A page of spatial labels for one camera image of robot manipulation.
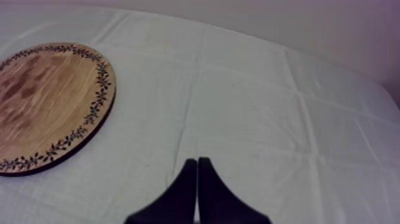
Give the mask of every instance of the leaf pattern border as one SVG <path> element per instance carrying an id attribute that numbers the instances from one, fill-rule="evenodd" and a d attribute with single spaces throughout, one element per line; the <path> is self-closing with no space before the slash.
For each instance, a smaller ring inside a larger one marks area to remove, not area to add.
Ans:
<path id="1" fill-rule="evenodd" d="M 99 86 L 100 90 L 96 92 L 96 98 L 90 104 L 89 113 L 84 116 L 84 122 L 77 129 L 72 130 L 71 134 L 67 135 L 64 139 L 59 139 L 58 142 L 51 144 L 48 150 L 44 154 L 40 154 L 39 152 L 34 153 L 29 157 L 21 156 L 17 157 L 13 160 L 4 159 L 0 162 L 0 172 L 7 172 L 9 170 L 15 171 L 17 169 L 18 172 L 28 171 L 34 167 L 37 167 L 39 162 L 42 163 L 50 163 L 55 160 L 54 156 L 57 155 L 60 151 L 66 151 L 67 147 L 71 146 L 72 142 L 75 139 L 84 138 L 85 134 L 88 132 L 86 126 L 94 125 L 95 120 L 99 118 L 98 113 L 100 112 L 101 107 L 103 107 L 104 102 L 107 101 L 108 97 L 108 89 L 111 85 L 109 80 L 109 74 L 107 72 L 107 65 L 104 61 L 102 61 L 102 57 L 98 54 L 94 54 L 87 49 L 78 48 L 74 44 L 69 45 L 47 45 L 47 46 L 39 46 L 28 50 L 20 51 L 14 54 L 12 57 L 4 60 L 0 64 L 0 71 L 10 65 L 11 62 L 21 58 L 28 57 L 32 54 L 37 54 L 39 52 L 72 52 L 74 55 L 79 55 L 82 58 L 87 58 L 96 63 L 97 77 L 96 83 Z"/>

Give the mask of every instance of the round wooden board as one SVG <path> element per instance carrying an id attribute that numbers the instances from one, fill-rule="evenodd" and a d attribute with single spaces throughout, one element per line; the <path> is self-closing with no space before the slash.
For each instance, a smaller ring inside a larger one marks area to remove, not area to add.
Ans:
<path id="1" fill-rule="evenodd" d="M 0 61 L 0 175 L 36 173 L 80 148 L 115 96 L 111 64 L 76 43 L 46 43 Z"/>

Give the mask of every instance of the black object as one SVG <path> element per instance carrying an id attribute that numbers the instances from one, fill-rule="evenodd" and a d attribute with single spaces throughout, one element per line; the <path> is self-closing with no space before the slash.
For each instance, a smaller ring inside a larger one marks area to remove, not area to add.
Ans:
<path id="1" fill-rule="evenodd" d="M 197 161 L 187 159 L 172 185 L 152 204 L 129 216 L 125 224 L 193 224 Z"/>
<path id="2" fill-rule="evenodd" d="M 125 224 L 193 224 L 196 189 L 201 224 L 272 224 L 228 189 L 209 158 L 187 159 L 165 193 Z"/>
<path id="3" fill-rule="evenodd" d="M 202 224 L 271 224 L 228 189 L 209 158 L 199 158 L 198 198 Z"/>

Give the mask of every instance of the wooden surface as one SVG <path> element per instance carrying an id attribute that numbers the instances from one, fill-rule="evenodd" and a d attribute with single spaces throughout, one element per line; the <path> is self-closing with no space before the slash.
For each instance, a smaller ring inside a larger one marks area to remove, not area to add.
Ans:
<path id="1" fill-rule="evenodd" d="M 0 61 L 0 175 L 57 162 L 99 125 L 115 95 L 110 63 L 72 43 Z"/>

